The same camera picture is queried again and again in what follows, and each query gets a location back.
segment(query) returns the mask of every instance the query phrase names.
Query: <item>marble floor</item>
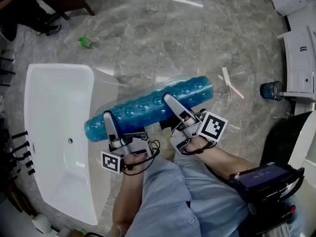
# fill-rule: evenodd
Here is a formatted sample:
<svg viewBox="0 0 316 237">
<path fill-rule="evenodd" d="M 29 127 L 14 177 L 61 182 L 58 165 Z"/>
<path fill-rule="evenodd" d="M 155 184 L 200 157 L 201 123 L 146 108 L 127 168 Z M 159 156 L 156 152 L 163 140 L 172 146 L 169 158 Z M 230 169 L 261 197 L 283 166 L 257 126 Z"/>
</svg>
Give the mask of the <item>marble floor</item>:
<svg viewBox="0 0 316 237">
<path fill-rule="evenodd" d="M 286 100 L 266 101 L 260 97 L 264 82 L 283 78 L 284 62 L 276 36 L 286 32 L 283 19 L 274 11 L 272 0 L 87 0 L 96 16 L 84 10 L 60 19 L 61 31 L 50 37 L 36 36 L 19 27 L 11 47 L 15 53 L 11 87 L 5 92 L 7 123 L 12 134 L 23 131 L 23 97 L 27 66 L 30 63 L 87 64 L 119 82 L 125 96 L 177 75 L 207 76 L 214 97 L 196 107 L 229 121 L 219 147 L 258 165 L 265 138 L 275 119 L 288 111 Z M 87 37 L 92 49 L 83 49 L 78 38 Z M 229 89 L 218 77 L 227 67 L 233 91 L 230 106 L 222 110 Z M 170 131 L 157 124 L 147 128 L 159 139 L 162 155 L 172 157 Z M 112 177 L 111 197 L 97 226 L 70 218 L 41 199 L 33 177 L 22 170 L 19 186 L 35 207 L 58 228 L 105 234 L 111 227 L 112 209 L 121 176 Z"/>
</svg>

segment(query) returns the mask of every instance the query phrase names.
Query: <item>hand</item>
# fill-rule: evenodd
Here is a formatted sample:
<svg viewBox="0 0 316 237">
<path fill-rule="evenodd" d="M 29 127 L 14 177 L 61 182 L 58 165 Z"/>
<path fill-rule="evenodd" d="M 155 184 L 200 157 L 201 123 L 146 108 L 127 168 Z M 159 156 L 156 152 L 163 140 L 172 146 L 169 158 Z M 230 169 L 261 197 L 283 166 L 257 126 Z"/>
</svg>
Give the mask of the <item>hand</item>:
<svg viewBox="0 0 316 237">
<path fill-rule="evenodd" d="M 146 158 L 147 158 L 147 154 L 141 154 L 141 155 L 129 154 L 123 158 L 123 162 L 125 164 L 133 164 L 133 163 L 143 161 Z M 125 168 L 124 172 L 131 175 L 131 174 L 136 174 L 143 171 L 144 168 L 145 168 L 145 163 L 142 163 L 140 165 L 133 166 L 132 170 L 128 170 L 127 168 Z"/>
<path fill-rule="evenodd" d="M 190 142 L 184 147 L 186 151 L 193 152 L 204 147 L 208 141 L 202 136 L 195 136 L 190 138 Z"/>
</svg>

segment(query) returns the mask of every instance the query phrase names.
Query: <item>wrist strap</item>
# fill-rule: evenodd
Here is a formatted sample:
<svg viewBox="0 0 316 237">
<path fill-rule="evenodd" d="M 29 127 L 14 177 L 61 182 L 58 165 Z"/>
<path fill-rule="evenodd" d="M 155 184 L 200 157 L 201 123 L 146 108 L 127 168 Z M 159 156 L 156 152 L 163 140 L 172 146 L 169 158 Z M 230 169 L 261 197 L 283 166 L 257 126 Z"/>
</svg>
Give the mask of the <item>wrist strap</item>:
<svg viewBox="0 0 316 237">
<path fill-rule="evenodd" d="M 204 152 L 205 149 L 210 149 L 210 148 L 214 148 L 216 146 L 217 143 L 214 144 L 214 141 L 209 141 L 204 147 L 194 150 L 192 152 L 188 152 L 187 150 L 184 150 L 185 153 L 182 153 L 185 156 L 191 156 L 191 155 L 195 155 L 195 154 L 201 154 Z"/>
</svg>

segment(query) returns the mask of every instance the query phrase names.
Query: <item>black device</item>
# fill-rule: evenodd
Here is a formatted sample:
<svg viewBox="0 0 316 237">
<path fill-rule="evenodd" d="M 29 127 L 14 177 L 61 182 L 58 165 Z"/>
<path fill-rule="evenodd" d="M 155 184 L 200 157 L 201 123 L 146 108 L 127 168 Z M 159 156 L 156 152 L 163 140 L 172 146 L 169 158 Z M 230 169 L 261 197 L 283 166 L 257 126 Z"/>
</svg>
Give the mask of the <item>black device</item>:
<svg viewBox="0 0 316 237">
<path fill-rule="evenodd" d="M 258 236 L 285 222 L 293 215 L 295 205 L 284 200 L 301 187 L 304 168 L 279 166 L 274 162 L 230 175 L 230 185 L 238 192 L 250 213 L 238 228 L 239 236 Z M 290 184 L 296 182 L 289 191 Z"/>
</svg>

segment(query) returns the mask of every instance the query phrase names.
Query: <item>light blue shirt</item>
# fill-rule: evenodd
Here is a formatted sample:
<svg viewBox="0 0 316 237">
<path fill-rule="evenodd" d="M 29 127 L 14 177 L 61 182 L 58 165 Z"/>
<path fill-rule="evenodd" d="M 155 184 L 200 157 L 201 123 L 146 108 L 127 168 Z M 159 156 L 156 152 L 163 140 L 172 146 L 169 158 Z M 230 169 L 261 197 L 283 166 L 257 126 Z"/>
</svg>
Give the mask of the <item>light blue shirt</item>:
<svg viewBox="0 0 316 237">
<path fill-rule="evenodd" d="M 142 204 L 125 236 L 235 237 L 248 214 L 238 193 L 196 156 L 176 154 L 174 163 L 157 157 L 145 172 Z M 292 236 L 299 236 L 299 226 L 289 224 Z"/>
</svg>

